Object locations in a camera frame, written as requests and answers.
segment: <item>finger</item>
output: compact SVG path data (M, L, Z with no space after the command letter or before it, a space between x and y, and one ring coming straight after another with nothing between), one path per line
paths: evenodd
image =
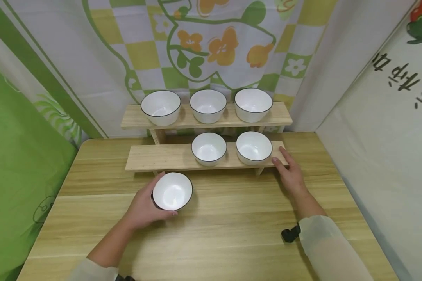
M157 218L160 220L170 219L173 216L178 215L177 211L166 211L166 210L158 210Z
M297 163L295 162L291 154L289 154L284 147L280 146L280 152L281 154L283 154L283 157L285 158L286 162L289 164L290 168L297 166Z
M147 185L143 188L144 192L146 192L147 194L152 194L152 191L154 190L155 185L157 184L159 180L161 180L161 178L165 174L166 172L160 172L159 174L157 174L156 177L150 183L147 183Z
M275 167L277 168L277 170L279 171L280 174L288 174L289 173L288 169L286 169L284 167L281 160L279 160L277 157L272 157L272 163L275 165Z

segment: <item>two-tier wooden rack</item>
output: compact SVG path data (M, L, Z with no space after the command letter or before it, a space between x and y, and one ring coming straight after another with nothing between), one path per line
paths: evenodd
M193 110L189 104L182 104L177 121L169 126L155 126L144 115L139 105L129 105L125 111L122 128L139 128L150 130L155 145L133 145L129 151L126 171L147 172L153 171L184 171L206 169L248 169L255 168L256 175L261 174L264 168L273 167L270 159L258 166L247 166L240 162L236 154L236 143L227 142L227 153L218 165L205 167L194 158L190 143L166 144L165 130L179 128L223 128L223 127L249 127L253 131L262 132L266 126L291 125L293 120L284 103L275 102L270 112L259 122L247 123L238 118L235 104L227 104L222 117L213 124L203 124L194 118ZM281 141L272 141L272 157L280 157L279 146Z

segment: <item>left hand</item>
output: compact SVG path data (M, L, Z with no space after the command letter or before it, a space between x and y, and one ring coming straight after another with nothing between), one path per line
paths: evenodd
M157 220L169 219L178 215L177 211L166 211L155 207L152 202L152 191L155 185L166 173L159 173L150 183L140 189L131 201L125 215L122 217L122 223L131 228L131 230L145 228Z

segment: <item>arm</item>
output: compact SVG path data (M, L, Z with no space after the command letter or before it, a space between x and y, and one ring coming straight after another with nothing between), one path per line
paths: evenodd
M280 151L289 163L289 170L276 157L272 162L296 205L302 231L300 242L320 280L373 280L335 222L306 188L300 166L283 147Z
M160 210L152 202L152 191L164 174L158 174L136 193L125 215L72 272L70 281L114 281L118 273L117 266L134 232L154 221L177 214L176 211Z

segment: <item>wooden table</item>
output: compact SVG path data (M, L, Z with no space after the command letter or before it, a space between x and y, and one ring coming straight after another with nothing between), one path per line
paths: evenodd
M306 185L358 252L374 280L397 280L335 166L314 133L283 133ZM19 281L65 280L123 215L152 173L125 171L128 151L150 139L93 139L81 147L23 267ZM274 169L185 172L190 203L168 222L137 234L120 264L146 280L317 280L300 241L280 232L296 224Z

